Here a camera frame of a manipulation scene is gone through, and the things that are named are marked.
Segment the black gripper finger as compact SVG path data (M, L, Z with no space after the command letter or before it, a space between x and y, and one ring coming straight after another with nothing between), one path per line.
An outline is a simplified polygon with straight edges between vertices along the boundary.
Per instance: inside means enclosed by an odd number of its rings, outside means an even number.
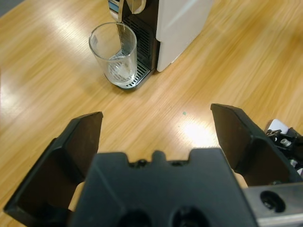
M69 204L98 151L102 112L72 119L32 166L4 207L19 222L67 222Z
M294 129L262 131L240 108L211 104L215 129L231 168L247 185L300 183L303 138Z

